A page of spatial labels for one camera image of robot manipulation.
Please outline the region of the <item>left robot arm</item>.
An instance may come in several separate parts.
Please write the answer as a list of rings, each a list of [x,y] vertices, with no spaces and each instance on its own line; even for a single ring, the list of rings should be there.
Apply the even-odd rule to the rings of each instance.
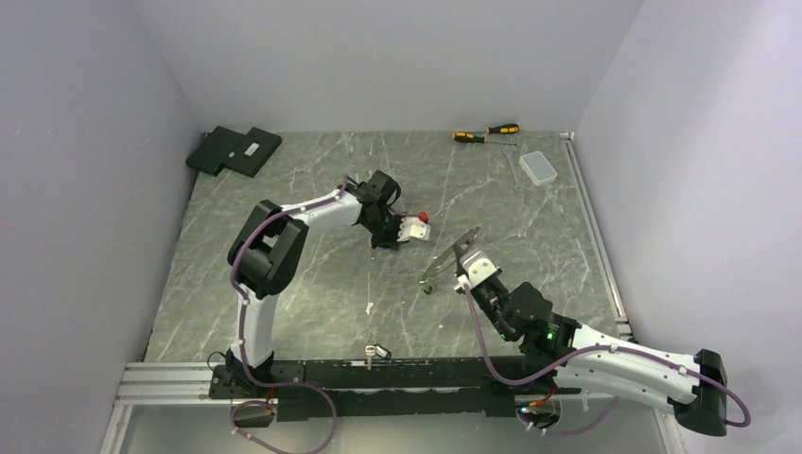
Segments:
[[[284,205],[263,200],[254,207],[228,256],[238,308],[226,364],[244,394],[257,397],[270,388],[277,300],[295,277],[306,243],[340,227],[361,226],[372,248],[397,249],[403,217],[392,206],[400,194],[398,182],[377,170],[366,182],[345,178],[316,199]]]

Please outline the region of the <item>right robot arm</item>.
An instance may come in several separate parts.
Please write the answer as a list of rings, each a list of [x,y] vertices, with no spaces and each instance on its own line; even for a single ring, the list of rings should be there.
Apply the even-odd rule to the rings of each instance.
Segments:
[[[681,427],[713,437],[723,437],[733,425],[726,416],[723,361],[715,352],[666,353],[605,335],[554,313],[552,302],[528,282],[506,289],[498,272],[463,271],[455,290],[468,299],[472,319],[482,312],[504,341],[518,342],[525,357],[521,378],[502,375],[486,345],[479,346],[491,376],[504,385],[534,393],[609,393],[668,410]]]

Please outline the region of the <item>black tag key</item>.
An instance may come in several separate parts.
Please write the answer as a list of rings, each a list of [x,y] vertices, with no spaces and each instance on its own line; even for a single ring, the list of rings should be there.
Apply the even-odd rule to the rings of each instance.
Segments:
[[[364,349],[366,357],[366,368],[372,369],[373,363],[376,360],[391,359],[392,353],[380,344],[366,345]]]

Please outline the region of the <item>green tag key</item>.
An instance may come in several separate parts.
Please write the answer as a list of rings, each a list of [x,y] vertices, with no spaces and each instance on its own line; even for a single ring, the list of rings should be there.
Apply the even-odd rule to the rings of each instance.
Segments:
[[[420,281],[419,287],[426,295],[429,295],[433,291],[433,286],[429,281]]]

